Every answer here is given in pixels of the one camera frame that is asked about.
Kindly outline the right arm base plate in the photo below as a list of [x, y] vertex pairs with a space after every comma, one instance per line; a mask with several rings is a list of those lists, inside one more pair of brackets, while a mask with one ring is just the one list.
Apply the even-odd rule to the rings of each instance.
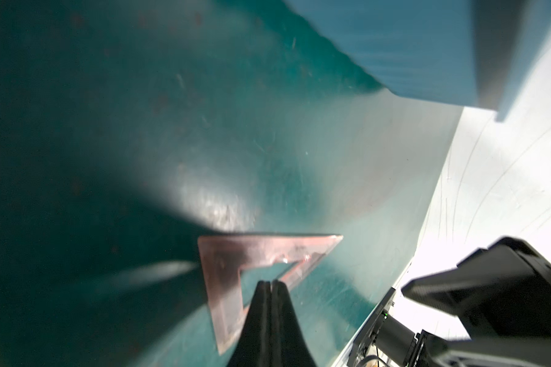
[[367, 351], [374, 344], [382, 324], [388, 316], [395, 294], [396, 289], [391, 287], [364, 322], [364, 325], [351, 344], [346, 366], [355, 367], [366, 356]]

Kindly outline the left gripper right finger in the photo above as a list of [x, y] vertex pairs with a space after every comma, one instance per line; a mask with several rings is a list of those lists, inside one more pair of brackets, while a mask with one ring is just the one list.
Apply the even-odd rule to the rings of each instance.
[[273, 281], [270, 304], [270, 365], [280, 367], [316, 366], [285, 283]]

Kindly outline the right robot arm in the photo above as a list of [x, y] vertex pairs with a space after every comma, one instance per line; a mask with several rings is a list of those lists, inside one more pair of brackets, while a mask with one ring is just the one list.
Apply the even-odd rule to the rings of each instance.
[[402, 294], [457, 317], [469, 338], [413, 333], [385, 315], [373, 343], [398, 366], [551, 366], [551, 263], [521, 239], [500, 238]]

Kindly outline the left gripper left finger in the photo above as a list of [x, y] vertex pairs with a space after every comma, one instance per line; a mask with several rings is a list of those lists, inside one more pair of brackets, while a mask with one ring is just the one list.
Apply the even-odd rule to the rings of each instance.
[[228, 366], [271, 366], [271, 306], [271, 283], [260, 281]]

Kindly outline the brown tall triangle ruler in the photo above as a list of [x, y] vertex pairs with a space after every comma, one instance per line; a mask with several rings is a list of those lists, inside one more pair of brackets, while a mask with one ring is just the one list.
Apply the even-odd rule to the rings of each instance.
[[243, 302], [241, 275], [276, 264], [292, 267], [279, 280], [293, 289], [336, 246], [342, 235], [208, 235], [197, 240], [217, 351], [238, 341], [249, 307]]

